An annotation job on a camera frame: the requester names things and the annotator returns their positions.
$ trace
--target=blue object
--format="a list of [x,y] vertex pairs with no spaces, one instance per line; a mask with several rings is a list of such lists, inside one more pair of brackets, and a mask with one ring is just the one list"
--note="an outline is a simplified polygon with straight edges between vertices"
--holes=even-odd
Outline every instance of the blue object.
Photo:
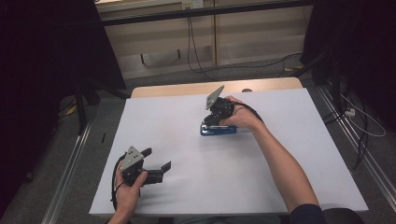
[[210,136],[210,135],[222,135],[222,134],[232,134],[236,133],[236,126],[206,126],[204,124],[201,125],[201,135],[202,136]]

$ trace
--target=white sheet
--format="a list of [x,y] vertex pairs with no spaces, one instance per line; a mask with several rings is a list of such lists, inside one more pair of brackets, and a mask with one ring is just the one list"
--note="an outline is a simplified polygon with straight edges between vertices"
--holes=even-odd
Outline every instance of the white sheet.
[[[273,135],[303,166],[322,209],[368,209],[306,89],[232,95],[257,110]],[[205,98],[127,100],[90,214],[114,213],[112,171],[129,146],[138,150],[152,147],[152,154],[145,159],[146,169],[158,169],[172,161],[163,183],[141,189],[137,215],[287,212],[251,133],[200,135],[200,124],[209,114]]]

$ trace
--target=finger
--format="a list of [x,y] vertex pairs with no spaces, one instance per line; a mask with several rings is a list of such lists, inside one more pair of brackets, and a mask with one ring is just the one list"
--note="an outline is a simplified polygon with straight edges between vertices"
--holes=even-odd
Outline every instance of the finger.
[[229,125],[233,125],[233,124],[231,123],[230,118],[227,118],[227,119],[222,119],[219,122],[219,125],[221,125],[221,126],[229,126]]
[[143,171],[136,179],[136,181],[134,182],[134,184],[132,185],[132,188],[138,188],[140,189],[140,187],[143,186],[143,184],[146,181],[146,178],[148,177],[148,172],[147,171]]
[[117,171],[116,171],[116,186],[118,186],[120,183],[124,182],[124,179],[122,177],[122,172],[121,172],[122,162],[123,161],[121,161],[119,163],[119,166],[117,167]]
[[233,97],[233,96],[226,96],[226,97],[224,97],[224,99],[229,100],[229,101],[233,101],[233,102],[237,102],[237,103],[239,103],[239,104],[242,104],[242,101],[236,99],[236,98]]

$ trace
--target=dark clothing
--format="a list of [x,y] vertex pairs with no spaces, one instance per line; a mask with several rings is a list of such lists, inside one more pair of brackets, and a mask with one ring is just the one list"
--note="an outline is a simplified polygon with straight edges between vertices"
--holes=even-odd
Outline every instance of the dark clothing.
[[325,224],[323,212],[314,204],[302,204],[290,213],[291,224]]

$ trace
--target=human hand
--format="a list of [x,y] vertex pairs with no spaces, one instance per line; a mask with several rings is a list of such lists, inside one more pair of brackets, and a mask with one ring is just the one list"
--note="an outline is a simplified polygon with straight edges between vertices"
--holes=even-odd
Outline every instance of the human hand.
[[[224,99],[232,102],[237,102],[239,104],[243,103],[242,101],[234,98],[233,96],[227,96]],[[249,111],[242,105],[235,105],[233,115],[227,119],[221,120],[219,124],[235,125],[239,128],[248,128],[250,130],[255,128],[257,125],[264,125],[263,122],[257,119],[257,117],[251,111]]]
[[137,202],[139,201],[140,188],[143,187],[148,172],[143,171],[136,179],[134,184],[129,187],[124,184],[122,172],[120,170],[122,162],[117,167],[116,187],[117,188],[117,210],[108,223],[127,223],[134,215]]

